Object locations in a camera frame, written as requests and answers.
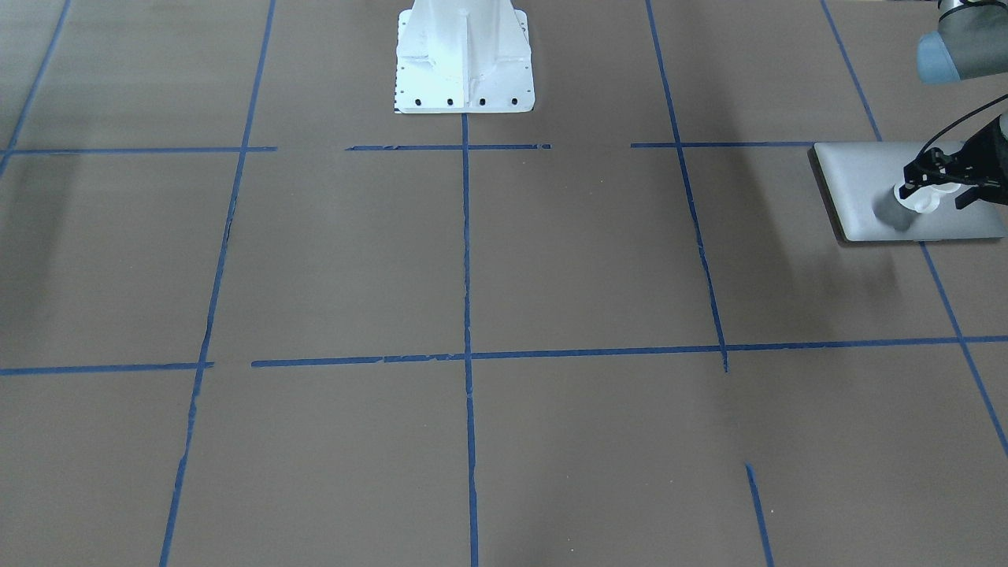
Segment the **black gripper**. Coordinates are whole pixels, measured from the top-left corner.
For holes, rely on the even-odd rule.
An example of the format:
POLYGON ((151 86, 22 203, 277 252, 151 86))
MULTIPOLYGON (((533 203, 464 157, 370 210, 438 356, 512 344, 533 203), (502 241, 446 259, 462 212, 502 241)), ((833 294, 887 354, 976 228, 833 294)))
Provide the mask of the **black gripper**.
POLYGON ((922 187, 951 182, 967 187, 954 199, 955 209, 976 202, 1007 205, 1006 115, 1002 114, 965 141, 962 148, 942 157, 917 157, 903 169, 902 197, 910 198, 922 187))

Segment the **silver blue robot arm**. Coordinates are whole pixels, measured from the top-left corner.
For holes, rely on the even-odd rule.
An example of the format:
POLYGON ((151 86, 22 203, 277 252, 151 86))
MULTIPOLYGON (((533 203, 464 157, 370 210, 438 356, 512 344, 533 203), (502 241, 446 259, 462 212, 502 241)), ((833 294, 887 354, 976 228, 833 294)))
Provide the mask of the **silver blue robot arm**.
MULTIPOLYGON (((1004 1, 939 1, 936 30, 919 39, 917 74, 923 83, 961 82, 1005 74, 1007 69, 1007 8, 1004 1)), ((912 198, 928 187, 953 184, 962 189, 955 209, 977 202, 1004 206, 1007 183, 1006 114, 998 115, 969 137, 960 150, 947 154, 936 141, 954 127, 1006 101, 997 97, 969 111, 933 134, 904 166, 903 183, 894 195, 911 207, 912 198)))

